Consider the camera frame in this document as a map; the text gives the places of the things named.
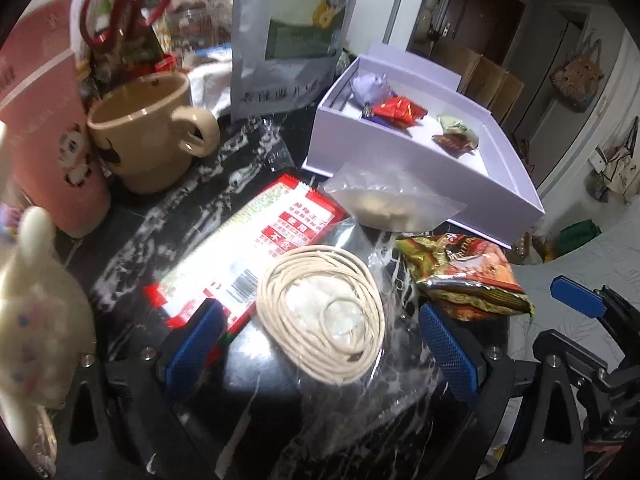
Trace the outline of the red white snack packet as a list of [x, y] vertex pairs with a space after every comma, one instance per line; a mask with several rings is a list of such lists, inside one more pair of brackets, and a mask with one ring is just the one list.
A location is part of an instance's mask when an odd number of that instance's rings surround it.
[[144, 296], [172, 334], [213, 299], [224, 315], [221, 331], [236, 336], [255, 310], [258, 278], [271, 260], [318, 242], [343, 217], [332, 200], [284, 174], [145, 286]]

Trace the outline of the green gold candy wrappers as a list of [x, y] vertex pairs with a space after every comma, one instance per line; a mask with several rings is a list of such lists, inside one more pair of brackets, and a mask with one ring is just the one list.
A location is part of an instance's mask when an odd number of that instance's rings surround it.
[[501, 247], [484, 238], [445, 233], [403, 237], [396, 248], [422, 296], [450, 318], [476, 322], [535, 314]]

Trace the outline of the clear zip bag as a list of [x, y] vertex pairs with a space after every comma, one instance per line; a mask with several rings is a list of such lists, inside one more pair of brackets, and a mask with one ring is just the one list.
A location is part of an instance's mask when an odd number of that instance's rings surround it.
[[386, 232], [431, 232], [466, 208], [410, 174], [352, 164], [326, 180], [322, 192], [362, 226]]

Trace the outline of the maroon chocolate packet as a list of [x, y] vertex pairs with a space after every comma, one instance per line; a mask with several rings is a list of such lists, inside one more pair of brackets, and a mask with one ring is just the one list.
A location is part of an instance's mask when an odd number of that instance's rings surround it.
[[454, 158], [472, 153], [477, 149], [477, 143], [463, 133], [443, 133], [439, 136], [433, 136], [433, 141]]

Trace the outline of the red candy packet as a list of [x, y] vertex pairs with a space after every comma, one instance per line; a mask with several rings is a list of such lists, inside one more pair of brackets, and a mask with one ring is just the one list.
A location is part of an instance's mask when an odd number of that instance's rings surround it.
[[372, 114], [401, 128], [414, 127], [427, 115], [427, 109], [405, 96], [391, 96], [372, 108]]

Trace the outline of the beige ceramic mug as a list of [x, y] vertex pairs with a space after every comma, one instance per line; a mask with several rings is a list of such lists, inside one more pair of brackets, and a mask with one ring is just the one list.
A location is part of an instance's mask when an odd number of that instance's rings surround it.
[[129, 191], [154, 194], [175, 184], [194, 158], [215, 153], [217, 119], [192, 105], [179, 72], [143, 76], [114, 89], [87, 118], [96, 150]]

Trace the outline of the hanging patterned tote bag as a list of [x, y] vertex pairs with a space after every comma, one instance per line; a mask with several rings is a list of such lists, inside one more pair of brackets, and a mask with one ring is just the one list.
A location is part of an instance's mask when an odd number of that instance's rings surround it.
[[597, 95], [604, 73], [600, 66], [602, 42], [592, 32], [573, 54], [549, 76], [561, 100], [576, 112], [585, 112]]

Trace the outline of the pink panda cup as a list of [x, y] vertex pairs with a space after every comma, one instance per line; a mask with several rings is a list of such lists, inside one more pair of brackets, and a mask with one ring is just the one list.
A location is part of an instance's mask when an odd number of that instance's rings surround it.
[[86, 128], [70, 48], [72, 0], [27, 13], [1, 47], [1, 121], [8, 127], [12, 177], [68, 236], [84, 237], [105, 218], [111, 195]]

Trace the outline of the lavender gift box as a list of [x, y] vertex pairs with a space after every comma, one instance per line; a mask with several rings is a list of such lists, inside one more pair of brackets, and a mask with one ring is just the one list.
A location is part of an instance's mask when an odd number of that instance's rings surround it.
[[[425, 108], [416, 126], [401, 131], [364, 119], [350, 82], [361, 74], [386, 77], [400, 96]], [[411, 174], [440, 195], [464, 204], [451, 218], [460, 228], [509, 247], [544, 216], [535, 185], [510, 141], [489, 113], [457, 90], [461, 78], [388, 44], [372, 44], [320, 101], [303, 167], [323, 177], [353, 164]], [[439, 119], [461, 120], [478, 147], [454, 157], [434, 141]]]

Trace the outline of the dark entrance door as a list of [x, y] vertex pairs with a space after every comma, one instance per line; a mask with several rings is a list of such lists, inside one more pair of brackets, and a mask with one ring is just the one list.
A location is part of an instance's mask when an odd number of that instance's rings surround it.
[[502, 65], [525, 10], [521, 0], [448, 0], [440, 36]]

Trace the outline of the white ceramic jar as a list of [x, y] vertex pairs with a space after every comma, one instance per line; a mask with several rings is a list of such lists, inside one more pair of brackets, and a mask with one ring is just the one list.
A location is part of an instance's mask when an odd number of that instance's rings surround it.
[[437, 8], [439, 0], [423, 0], [420, 12], [416, 18], [412, 41], [416, 44], [425, 44], [430, 39], [432, 33], [433, 13]]

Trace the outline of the silver tea pouch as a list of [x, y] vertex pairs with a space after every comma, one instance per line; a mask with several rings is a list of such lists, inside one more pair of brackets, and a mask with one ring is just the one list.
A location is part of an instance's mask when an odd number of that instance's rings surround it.
[[231, 117], [305, 107], [332, 84], [356, 0], [233, 0]]

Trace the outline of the red handled scissors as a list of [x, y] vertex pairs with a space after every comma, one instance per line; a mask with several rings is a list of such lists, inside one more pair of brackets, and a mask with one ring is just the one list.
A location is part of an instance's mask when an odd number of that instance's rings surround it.
[[94, 2], [84, 0], [79, 12], [79, 32], [82, 40], [96, 52], [110, 52], [120, 40], [134, 40], [144, 35], [151, 26], [164, 14], [171, 0], [157, 0], [148, 8], [146, 0], [106, 0], [108, 10], [104, 14], [106, 24], [99, 28], [90, 24], [96, 22], [100, 14], [93, 20], [91, 13], [99, 9]]

